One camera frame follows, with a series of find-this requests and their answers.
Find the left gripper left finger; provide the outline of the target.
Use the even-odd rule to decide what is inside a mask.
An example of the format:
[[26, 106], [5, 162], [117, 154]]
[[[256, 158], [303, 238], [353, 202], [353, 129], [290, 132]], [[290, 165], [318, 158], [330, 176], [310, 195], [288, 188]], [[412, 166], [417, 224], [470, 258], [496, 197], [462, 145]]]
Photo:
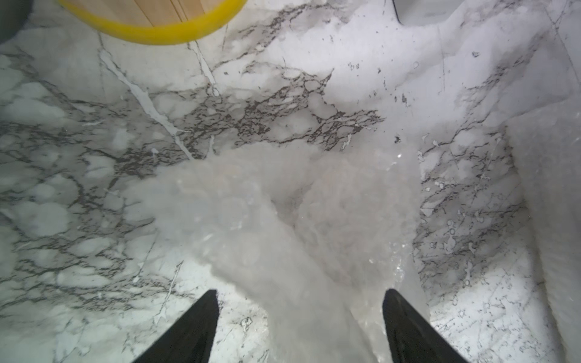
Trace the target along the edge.
[[216, 290], [208, 290], [135, 363], [208, 363], [219, 321]]

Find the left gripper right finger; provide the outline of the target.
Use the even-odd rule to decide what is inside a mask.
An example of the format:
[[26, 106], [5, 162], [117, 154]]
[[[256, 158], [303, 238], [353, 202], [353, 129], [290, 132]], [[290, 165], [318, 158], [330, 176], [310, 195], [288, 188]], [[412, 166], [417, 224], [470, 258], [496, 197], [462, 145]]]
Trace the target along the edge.
[[397, 290], [386, 291], [382, 313], [394, 363], [467, 363]]

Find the clear bubble wrap sheet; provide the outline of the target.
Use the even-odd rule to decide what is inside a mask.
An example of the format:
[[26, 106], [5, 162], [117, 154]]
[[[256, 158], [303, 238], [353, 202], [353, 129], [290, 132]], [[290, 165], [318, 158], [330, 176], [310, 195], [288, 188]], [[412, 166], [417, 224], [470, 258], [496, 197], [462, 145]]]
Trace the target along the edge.
[[169, 166], [130, 194], [160, 234], [267, 315], [273, 362], [389, 362], [384, 295], [426, 314], [412, 261], [419, 163], [406, 144], [260, 142]]
[[552, 314], [568, 362], [580, 360], [580, 96], [507, 122]]

